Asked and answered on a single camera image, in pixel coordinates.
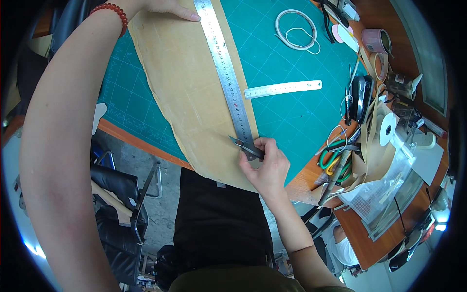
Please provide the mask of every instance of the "hand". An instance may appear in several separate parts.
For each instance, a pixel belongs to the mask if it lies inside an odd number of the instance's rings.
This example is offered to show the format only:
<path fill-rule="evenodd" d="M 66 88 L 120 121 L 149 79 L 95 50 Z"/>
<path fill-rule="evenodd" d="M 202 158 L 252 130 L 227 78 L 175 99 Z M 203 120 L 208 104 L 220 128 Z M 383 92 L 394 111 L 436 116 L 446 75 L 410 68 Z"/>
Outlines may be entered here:
<path fill-rule="evenodd" d="M 201 20 L 201 17 L 196 12 L 180 6 L 177 0 L 143 0 L 143 2 L 149 12 L 170 12 L 186 20 Z"/>
<path fill-rule="evenodd" d="M 240 151 L 239 166 L 241 170 L 264 200 L 284 194 L 285 177 L 290 168 L 289 160 L 277 148 L 274 139 L 262 137 L 256 139 L 254 143 L 256 147 L 266 153 L 263 164 L 258 169 L 253 168 L 248 163 L 247 155 Z"/>

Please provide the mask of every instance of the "white spool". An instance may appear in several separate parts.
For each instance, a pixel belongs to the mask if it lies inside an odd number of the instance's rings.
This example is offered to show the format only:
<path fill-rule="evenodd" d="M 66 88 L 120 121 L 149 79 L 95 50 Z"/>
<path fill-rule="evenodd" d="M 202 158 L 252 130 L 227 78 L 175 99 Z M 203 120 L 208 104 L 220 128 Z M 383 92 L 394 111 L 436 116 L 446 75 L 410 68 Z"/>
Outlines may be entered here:
<path fill-rule="evenodd" d="M 379 114 L 376 117 L 376 134 L 379 136 L 381 146 L 385 146 L 391 140 L 396 131 L 396 115 L 388 113 Z"/>

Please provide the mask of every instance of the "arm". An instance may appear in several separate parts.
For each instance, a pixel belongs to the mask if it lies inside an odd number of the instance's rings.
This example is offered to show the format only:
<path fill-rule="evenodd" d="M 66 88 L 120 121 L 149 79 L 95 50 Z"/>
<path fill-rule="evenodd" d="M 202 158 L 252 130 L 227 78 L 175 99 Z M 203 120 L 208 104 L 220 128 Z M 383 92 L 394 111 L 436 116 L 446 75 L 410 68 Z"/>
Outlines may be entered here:
<path fill-rule="evenodd" d="M 276 218 L 277 229 L 292 262 L 295 279 L 306 291 L 325 286 L 345 287 L 319 257 L 310 232 L 284 189 L 290 162 L 277 148 L 274 139 L 259 138 L 255 140 L 255 145 L 266 152 L 263 165 L 258 169 L 252 168 L 243 151 L 240 153 L 239 165 Z"/>
<path fill-rule="evenodd" d="M 112 0 L 128 21 L 141 9 L 199 16 L 175 0 Z M 99 240 L 89 168 L 92 117 L 122 22 L 102 9 L 63 43 L 24 122 L 21 185 L 34 231 L 65 291 L 119 291 Z"/>

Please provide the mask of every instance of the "olive shirt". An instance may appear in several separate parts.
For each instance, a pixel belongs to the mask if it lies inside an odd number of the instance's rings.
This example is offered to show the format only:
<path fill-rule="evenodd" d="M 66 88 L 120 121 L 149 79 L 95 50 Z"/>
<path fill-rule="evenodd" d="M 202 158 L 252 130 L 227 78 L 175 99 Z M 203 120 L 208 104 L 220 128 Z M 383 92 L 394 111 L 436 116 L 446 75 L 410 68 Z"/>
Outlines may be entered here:
<path fill-rule="evenodd" d="M 305 292 L 295 279 L 286 278 L 279 271 L 266 266 L 208 267 L 179 276 L 169 292 Z M 345 287 L 321 287 L 313 292 L 354 292 Z"/>

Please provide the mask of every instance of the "dark trousers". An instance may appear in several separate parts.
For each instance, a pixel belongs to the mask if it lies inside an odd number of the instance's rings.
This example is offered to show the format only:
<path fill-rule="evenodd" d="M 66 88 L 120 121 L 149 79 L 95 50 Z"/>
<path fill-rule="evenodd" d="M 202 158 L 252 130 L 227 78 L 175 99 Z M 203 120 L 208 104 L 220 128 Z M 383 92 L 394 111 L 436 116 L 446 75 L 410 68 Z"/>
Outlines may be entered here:
<path fill-rule="evenodd" d="M 271 231 L 259 195 L 182 168 L 174 245 L 157 253 L 163 291 L 181 274 L 212 265 L 275 267 Z"/>

